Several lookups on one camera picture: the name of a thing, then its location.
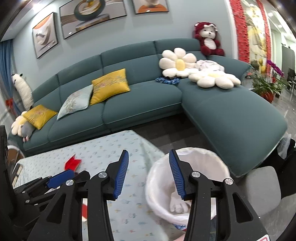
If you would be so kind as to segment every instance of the blue rubber grip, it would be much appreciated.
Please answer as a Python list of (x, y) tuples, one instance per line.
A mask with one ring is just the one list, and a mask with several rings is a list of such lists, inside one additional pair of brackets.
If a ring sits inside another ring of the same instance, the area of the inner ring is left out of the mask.
[(181, 173), (178, 161), (174, 155), (174, 152), (171, 150), (169, 154), (169, 162), (170, 162), (170, 168), (172, 170), (172, 174), (174, 177), (175, 185), (177, 188), (178, 194), (181, 196), (182, 199), (184, 199), (186, 192), (185, 192), (185, 181), (183, 178), (183, 175)]
[(115, 178), (114, 192), (113, 192), (113, 196), (115, 199), (117, 199), (118, 196), (121, 194), (127, 169), (128, 169), (128, 152), (125, 151), (119, 170)]
[(47, 187), (49, 189), (50, 188), (57, 188), (57, 187), (61, 186), (62, 184), (64, 184), (67, 180), (73, 179), (74, 177), (75, 177), (74, 171), (69, 169), (67, 171), (64, 171), (64, 172), (52, 177), (48, 181)]

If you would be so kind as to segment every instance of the green sectional sofa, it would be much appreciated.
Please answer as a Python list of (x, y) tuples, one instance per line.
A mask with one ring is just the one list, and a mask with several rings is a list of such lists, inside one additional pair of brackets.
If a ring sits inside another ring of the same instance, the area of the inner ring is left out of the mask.
[(161, 53), (176, 47), (195, 54), (197, 59), (218, 62), (227, 73), (241, 80), (251, 67), (226, 57), (206, 58), (196, 39), (163, 39), (108, 50), (55, 74), (33, 91), (34, 105), (42, 104), (58, 112), (71, 93), (123, 68), (130, 92), (58, 121), (55, 116), (41, 130), (35, 130), (26, 143), (10, 133), (10, 142), (26, 155), (34, 155), (184, 111), (234, 176), (248, 173), (264, 161), (284, 135), (287, 129), (284, 117), (243, 86), (203, 89), (188, 78), (182, 79), (178, 86), (155, 82), (162, 76), (158, 66)]

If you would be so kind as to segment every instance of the trash can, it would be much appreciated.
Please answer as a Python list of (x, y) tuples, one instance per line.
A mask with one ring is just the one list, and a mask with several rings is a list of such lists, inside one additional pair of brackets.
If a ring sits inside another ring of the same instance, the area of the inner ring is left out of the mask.
[[(188, 147), (176, 152), (181, 161), (190, 163), (194, 171), (199, 171), (209, 179), (221, 182), (225, 178), (231, 178), (228, 167), (212, 151)], [(145, 195), (148, 205), (157, 216), (174, 224), (178, 229), (186, 229), (191, 203), (183, 201), (177, 195), (169, 154), (160, 158), (151, 167), (147, 176)], [(211, 198), (211, 219), (215, 216), (216, 200)]]

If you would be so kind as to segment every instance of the white sticker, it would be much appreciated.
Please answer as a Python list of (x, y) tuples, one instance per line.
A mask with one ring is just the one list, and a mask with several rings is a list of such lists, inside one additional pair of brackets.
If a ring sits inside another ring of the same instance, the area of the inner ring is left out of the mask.
[(258, 239), (257, 241), (270, 241), (268, 234)]

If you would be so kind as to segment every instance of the blue curtain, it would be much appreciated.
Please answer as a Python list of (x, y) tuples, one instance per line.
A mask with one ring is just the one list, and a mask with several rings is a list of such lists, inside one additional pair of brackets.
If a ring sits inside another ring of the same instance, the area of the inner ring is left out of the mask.
[[(11, 81), (11, 54), (12, 40), (3, 41), (0, 43), (0, 74), (2, 76), (3, 85), (7, 91), (9, 98), (13, 97), (13, 84)], [(18, 115), (21, 114), (16, 103), (13, 101), (14, 110)]]

